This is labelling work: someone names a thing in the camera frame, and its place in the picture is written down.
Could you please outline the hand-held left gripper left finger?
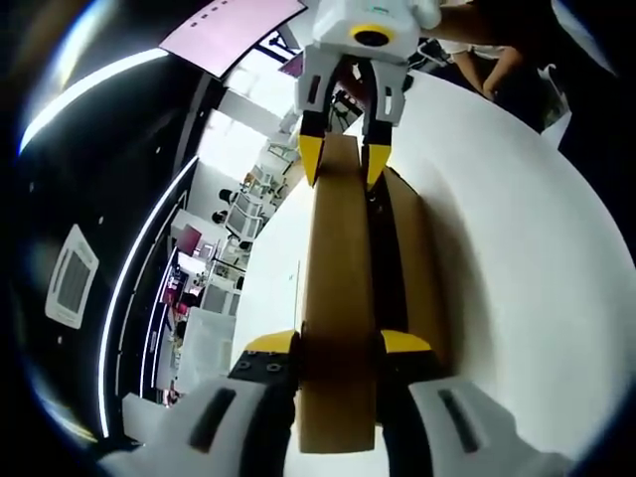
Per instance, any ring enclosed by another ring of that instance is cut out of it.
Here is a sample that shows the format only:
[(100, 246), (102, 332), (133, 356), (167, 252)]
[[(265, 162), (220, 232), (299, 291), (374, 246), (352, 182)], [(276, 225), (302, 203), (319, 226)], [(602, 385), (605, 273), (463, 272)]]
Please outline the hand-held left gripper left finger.
[(225, 377), (161, 417), (148, 441), (99, 461), (108, 476), (281, 476), (295, 419), (300, 335), (249, 343)]

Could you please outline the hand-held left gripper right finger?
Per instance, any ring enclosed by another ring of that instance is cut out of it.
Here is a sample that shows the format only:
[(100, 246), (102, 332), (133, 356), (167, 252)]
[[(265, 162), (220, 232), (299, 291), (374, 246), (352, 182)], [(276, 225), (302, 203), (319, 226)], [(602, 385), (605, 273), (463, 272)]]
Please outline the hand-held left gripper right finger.
[(567, 459), (541, 452), (513, 415), (473, 382), (449, 377), (431, 346), (380, 335), (379, 423), (393, 476), (564, 476)]

